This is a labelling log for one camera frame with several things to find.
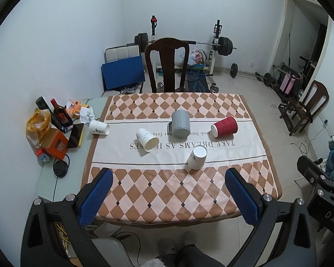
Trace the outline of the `blue folded mat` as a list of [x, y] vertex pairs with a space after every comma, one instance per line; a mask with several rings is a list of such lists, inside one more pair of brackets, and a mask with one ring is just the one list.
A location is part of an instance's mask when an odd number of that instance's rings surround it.
[[141, 56], [112, 61], [101, 66], [104, 90], [145, 81], [145, 72]]

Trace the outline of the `dark bottle with red cap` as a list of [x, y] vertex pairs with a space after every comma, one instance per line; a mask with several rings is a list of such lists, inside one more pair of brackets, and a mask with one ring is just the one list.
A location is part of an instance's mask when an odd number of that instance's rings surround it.
[[53, 113], [55, 117], [59, 120], [63, 128], [68, 128], [72, 126], [73, 121], [67, 110], [63, 106], [60, 106], [54, 98], [51, 99], [51, 104], [53, 106]]

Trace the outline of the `red ripple paper cup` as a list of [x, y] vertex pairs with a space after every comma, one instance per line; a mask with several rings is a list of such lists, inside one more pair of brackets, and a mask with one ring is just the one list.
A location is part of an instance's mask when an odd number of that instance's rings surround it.
[[211, 133], [214, 138], [230, 136], [238, 131], [238, 124], [233, 116], [226, 117], [211, 125]]

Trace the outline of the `white red plastic bag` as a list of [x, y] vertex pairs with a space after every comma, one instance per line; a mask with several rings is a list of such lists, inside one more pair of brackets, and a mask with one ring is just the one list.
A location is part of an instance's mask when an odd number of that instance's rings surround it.
[[[181, 66], [184, 62], [184, 58], [185, 58], [185, 50], [183, 49], [179, 55], [179, 59], [176, 60], [176, 65]], [[204, 65], [205, 61], [206, 61], [206, 54], [204, 53], [204, 51], [195, 48], [189, 53], [187, 65], [188, 66]]]

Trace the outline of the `grey ribbed mug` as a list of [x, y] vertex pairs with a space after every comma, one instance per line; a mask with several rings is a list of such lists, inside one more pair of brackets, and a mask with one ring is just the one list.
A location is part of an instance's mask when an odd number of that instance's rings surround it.
[[185, 110], [176, 110], [168, 123], [167, 132], [175, 138], [186, 139], [191, 133], [189, 113]]

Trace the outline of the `black yellow flat box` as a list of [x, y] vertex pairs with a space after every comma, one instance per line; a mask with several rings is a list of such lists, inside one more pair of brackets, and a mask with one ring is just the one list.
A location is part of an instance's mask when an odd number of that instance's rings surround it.
[[80, 147], [83, 129], [84, 129], [83, 123], [77, 123], [73, 125], [70, 132], [69, 141], [67, 144], [68, 149]]

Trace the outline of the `white padded bench cushion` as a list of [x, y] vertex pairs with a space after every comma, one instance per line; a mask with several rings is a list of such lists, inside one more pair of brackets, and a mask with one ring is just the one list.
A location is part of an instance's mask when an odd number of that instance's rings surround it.
[[138, 57], [141, 55], [138, 45], [121, 46], [108, 48], [105, 50], [104, 58], [105, 63], [110, 63], [118, 60]]

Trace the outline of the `dark wooden chair at right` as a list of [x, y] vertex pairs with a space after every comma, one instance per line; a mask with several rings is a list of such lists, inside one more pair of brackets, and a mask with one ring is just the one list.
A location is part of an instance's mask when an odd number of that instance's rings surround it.
[[325, 85], [314, 80], [302, 101], [289, 98], [285, 104], [279, 104], [278, 109], [281, 113], [279, 118], [284, 120], [289, 136], [294, 135], [296, 131], [301, 133], [313, 123], [314, 118], [327, 105], [329, 98]]

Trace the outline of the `white paper cup with birds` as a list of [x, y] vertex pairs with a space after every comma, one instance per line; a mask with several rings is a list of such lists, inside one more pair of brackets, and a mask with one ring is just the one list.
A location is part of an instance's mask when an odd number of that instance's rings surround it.
[[202, 145], [196, 146], [192, 150], [192, 152], [191, 152], [191, 154], [190, 154], [190, 156], [187, 160], [188, 166], [191, 169], [195, 169], [195, 170], [202, 169], [202, 167], [205, 164], [207, 154], [208, 154], [208, 151], [204, 146], [202, 146]]

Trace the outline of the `white weight bench rack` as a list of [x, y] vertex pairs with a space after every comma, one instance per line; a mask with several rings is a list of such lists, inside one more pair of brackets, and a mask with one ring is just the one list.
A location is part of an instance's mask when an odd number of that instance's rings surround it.
[[[155, 29], [157, 27], [157, 18], [155, 16], [152, 16], [151, 18], [151, 41], [148, 41], [148, 35], [147, 33], [141, 34], [141, 42], [140, 46], [142, 50], [145, 50], [145, 48], [151, 44], [153, 44], [157, 38], [155, 35]], [[204, 42], [196, 42], [193, 40], [186, 40], [185, 42], [189, 45], [209, 45], [211, 46], [209, 56], [206, 55], [205, 52], [200, 50], [200, 58], [195, 57], [198, 59], [198, 61], [195, 62], [195, 65], [202, 64], [204, 66], [204, 70], [209, 74], [209, 76], [212, 76], [214, 73], [214, 66], [216, 61], [216, 55], [220, 56], [228, 56], [232, 50], [233, 50], [233, 43], [229, 38], [220, 36], [222, 25], [220, 24], [220, 20], [218, 19], [215, 26], [214, 26], [214, 32], [212, 37], [211, 43], [204, 43]]]

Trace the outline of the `orange box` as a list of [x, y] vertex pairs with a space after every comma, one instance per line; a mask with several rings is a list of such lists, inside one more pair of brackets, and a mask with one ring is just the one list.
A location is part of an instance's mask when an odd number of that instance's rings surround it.
[[68, 139], [56, 128], [50, 128], [42, 138], [41, 147], [50, 156], [63, 160], [67, 152]]

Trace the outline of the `black computer mouse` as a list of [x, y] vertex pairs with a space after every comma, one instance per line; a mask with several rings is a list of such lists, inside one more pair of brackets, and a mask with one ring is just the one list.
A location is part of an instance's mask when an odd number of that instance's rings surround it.
[[55, 160], [53, 163], [53, 172], [56, 177], [62, 178], [67, 174], [69, 165], [63, 160]]

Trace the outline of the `white paper cup at edge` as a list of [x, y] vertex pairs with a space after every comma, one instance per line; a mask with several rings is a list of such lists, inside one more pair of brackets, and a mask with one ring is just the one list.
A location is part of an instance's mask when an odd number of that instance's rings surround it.
[[110, 126], [108, 123], [91, 120], [88, 126], [88, 130], [92, 135], [104, 135], [106, 136], [109, 133]]

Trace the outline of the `dark wooden chair behind table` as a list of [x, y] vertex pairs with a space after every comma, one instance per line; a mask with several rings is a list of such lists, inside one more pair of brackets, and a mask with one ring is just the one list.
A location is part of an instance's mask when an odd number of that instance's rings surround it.
[[[175, 88], [175, 50], [183, 48], [185, 50], [185, 58], [182, 65], [180, 84]], [[186, 92], [185, 80], [187, 70], [187, 60], [189, 57], [189, 44], [183, 40], [172, 37], [165, 37], [155, 41], [153, 44], [145, 48], [145, 60], [149, 75], [149, 81], [152, 93], [157, 93], [157, 84], [153, 65], [151, 62], [151, 51], [157, 51], [160, 57], [160, 63], [163, 72], [164, 92]]]

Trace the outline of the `checkered brown pink tablecloth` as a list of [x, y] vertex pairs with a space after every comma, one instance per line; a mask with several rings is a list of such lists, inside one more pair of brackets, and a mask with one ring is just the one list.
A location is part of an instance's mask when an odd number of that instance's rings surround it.
[[[186, 139], [167, 132], [176, 110], [189, 113], [191, 133]], [[233, 116], [237, 133], [214, 138], [211, 125]], [[109, 133], [96, 136], [88, 152], [83, 183], [103, 168], [113, 173], [112, 188], [97, 217], [111, 223], [162, 225], [200, 223], [239, 215], [224, 182], [235, 168], [260, 194], [281, 198], [282, 188], [270, 150], [246, 100], [224, 93], [143, 93], [110, 97], [100, 120]], [[146, 152], [136, 138], [140, 128], [160, 143]], [[202, 169], [191, 169], [192, 150], [204, 146]]]

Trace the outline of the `white paper cup lying open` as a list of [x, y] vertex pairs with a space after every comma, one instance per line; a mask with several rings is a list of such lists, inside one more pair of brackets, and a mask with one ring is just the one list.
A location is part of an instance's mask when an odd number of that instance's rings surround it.
[[154, 136], [145, 128], [138, 129], [136, 132], [136, 138], [146, 152], [152, 152], [160, 143], [159, 138]]

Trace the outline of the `yellow plastic bag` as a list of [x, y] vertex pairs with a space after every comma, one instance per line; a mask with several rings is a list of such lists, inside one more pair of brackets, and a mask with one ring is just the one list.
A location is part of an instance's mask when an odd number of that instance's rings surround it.
[[37, 109], [26, 123], [26, 138], [32, 146], [39, 148], [44, 135], [50, 128], [50, 111]]

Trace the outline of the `crumpled white paper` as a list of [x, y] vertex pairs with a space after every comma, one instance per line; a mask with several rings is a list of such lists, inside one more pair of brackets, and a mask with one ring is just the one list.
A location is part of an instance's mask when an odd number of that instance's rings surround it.
[[79, 112], [80, 123], [87, 124], [95, 120], [95, 114], [92, 107], [81, 107]]

